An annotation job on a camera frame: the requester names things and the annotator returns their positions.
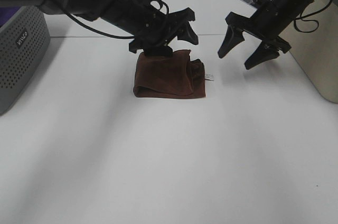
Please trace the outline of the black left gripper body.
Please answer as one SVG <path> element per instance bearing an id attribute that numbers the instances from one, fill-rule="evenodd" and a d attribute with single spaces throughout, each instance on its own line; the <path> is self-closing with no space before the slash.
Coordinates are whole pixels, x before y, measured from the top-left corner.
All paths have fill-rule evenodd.
<path id="1" fill-rule="evenodd" d="M 168 46 L 177 38 L 178 29 L 186 22 L 195 21 L 195 13 L 192 9 L 186 8 L 181 11 L 169 13 L 164 17 L 163 25 L 153 28 L 129 43 L 129 51 L 136 53 L 137 50 L 148 49 L 156 46 Z"/>

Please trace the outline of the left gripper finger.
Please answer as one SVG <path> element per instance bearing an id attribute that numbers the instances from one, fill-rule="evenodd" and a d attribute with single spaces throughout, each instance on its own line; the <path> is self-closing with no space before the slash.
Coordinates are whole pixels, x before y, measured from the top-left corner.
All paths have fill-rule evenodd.
<path id="1" fill-rule="evenodd" d="M 144 55 L 148 57 L 171 57 L 173 55 L 173 49 L 169 46 L 156 46 L 148 49 L 144 49 Z"/>
<path id="2" fill-rule="evenodd" d="M 197 34 L 193 31 L 189 22 L 184 23 L 177 31 L 177 39 L 189 42 L 193 45 L 198 45 L 199 39 Z"/>

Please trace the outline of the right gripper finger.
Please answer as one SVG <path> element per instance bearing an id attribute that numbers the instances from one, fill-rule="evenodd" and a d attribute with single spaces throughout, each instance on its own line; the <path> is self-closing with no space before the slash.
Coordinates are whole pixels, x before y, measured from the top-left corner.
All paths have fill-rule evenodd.
<path id="1" fill-rule="evenodd" d="M 218 50 L 219 58 L 224 58 L 236 45 L 244 40 L 243 31 L 241 29 L 228 25 L 226 35 Z"/>
<path id="2" fill-rule="evenodd" d="M 246 60 L 245 68 L 250 70 L 263 62 L 276 59 L 279 57 L 278 51 L 279 49 L 277 47 L 266 42 L 261 42 L 255 52 Z"/>

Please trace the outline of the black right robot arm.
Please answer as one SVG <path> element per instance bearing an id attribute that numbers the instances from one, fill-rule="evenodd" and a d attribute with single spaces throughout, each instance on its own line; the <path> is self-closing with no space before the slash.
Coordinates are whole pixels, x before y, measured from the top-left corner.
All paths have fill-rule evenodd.
<path id="1" fill-rule="evenodd" d="M 249 33 L 261 40 L 259 47 L 246 60 L 247 70 L 268 60 L 279 57 L 279 52 L 288 52 L 290 44 L 279 35 L 302 18 L 305 8 L 315 0 L 241 0 L 254 7 L 251 17 L 230 12 L 226 17 L 227 32 L 218 50 L 220 58 L 225 57 L 236 45 L 244 41 L 243 33 Z"/>

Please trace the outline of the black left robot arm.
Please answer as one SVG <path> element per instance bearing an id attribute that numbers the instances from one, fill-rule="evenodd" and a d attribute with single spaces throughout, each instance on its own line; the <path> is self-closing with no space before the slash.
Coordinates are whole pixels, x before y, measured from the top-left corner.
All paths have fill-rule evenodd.
<path id="1" fill-rule="evenodd" d="M 129 50 L 168 50 L 173 39 L 197 45 L 190 8 L 170 12 L 162 0 L 1 0 L 2 7 L 36 6 L 47 15 L 67 15 L 79 25 L 102 19 L 127 32 Z"/>

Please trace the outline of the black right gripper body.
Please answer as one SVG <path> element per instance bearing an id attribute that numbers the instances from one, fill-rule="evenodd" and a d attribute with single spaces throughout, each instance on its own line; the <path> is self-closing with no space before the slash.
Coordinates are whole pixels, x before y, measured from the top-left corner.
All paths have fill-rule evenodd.
<path id="1" fill-rule="evenodd" d="M 291 18 L 273 6 L 263 6 L 251 17 L 245 17 L 230 12 L 226 17 L 227 25 L 235 26 L 256 38 L 270 43 L 284 53 L 291 49 L 290 44 L 279 37 L 279 34 L 289 25 Z"/>

